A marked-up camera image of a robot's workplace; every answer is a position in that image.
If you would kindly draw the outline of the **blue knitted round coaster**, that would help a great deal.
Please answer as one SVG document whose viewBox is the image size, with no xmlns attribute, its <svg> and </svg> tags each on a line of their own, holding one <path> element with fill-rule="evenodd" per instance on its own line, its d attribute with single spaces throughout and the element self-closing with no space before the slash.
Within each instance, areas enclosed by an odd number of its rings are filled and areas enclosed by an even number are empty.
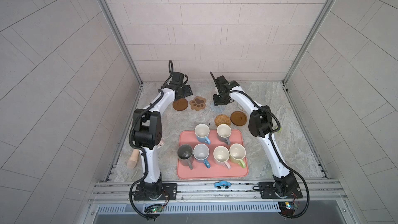
<svg viewBox="0 0 398 224">
<path fill-rule="evenodd" d="M 225 105 L 215 105 L 214 102 L 211 103 L 210 109 L 215 113 L 223 113 L 226 109 Z"/>
</svg>

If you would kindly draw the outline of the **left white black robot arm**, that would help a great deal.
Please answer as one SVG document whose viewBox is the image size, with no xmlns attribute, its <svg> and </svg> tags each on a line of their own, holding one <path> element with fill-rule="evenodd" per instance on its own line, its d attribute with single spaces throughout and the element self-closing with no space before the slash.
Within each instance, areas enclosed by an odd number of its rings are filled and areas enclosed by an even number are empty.
<svg viewBox="0 0 398 224">
<path fill-rule="evenodd" d="M 138 193 L 151 200 L 162 195 L 162 177 L 158 163 L 158 145 L 162 139 L 161 115 L 167 107 L 180 99 L 193 95 L 188 76 L 171 72 L 158 90 L 157 97 L 144 109 L 133 113 L 129 145 L 140 151 L 143 177 L 136 182 Z"/>
</svg>

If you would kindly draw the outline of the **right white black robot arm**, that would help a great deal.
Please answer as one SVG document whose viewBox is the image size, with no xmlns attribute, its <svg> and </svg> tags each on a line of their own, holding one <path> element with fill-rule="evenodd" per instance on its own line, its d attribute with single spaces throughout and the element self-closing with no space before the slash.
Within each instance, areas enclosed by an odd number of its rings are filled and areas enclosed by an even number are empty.
<svg viewBox="0 0 398 224">
<path fill-rule="evenodd" d="M 297 175 L 304 184 L 306 190 L 306 205 L 303 210 L 296 215 L 280 213 L 280 216 L 290 219 L 303 216 L 309 207 L 309 188 L 304 177 L 296 170 L 289 167 L 280 154 L 274 137 L 274 134 L 281 129 L 279 120 L 267 105 L 259 105 L 244 92 L 236 81 L 233 80 L 228 82 L 224 76 L 219 76 L 217 78 L 213 76 L 212 78 L 217 89 L 217 93 L 213 95 L 214 104 L 216 106 L 228 105 L 235 101 L 250 115 L 248 128 L 250 133 L 259 140 L 269 159 L 273 170 L 273 179 L 275 181 L 275 195 L 281 199 L 293 195 L 294 198 L 298 199 L 298 196 L 294 193 L 294 191 L 299 188 L 295 176 Z"/>
</svg>

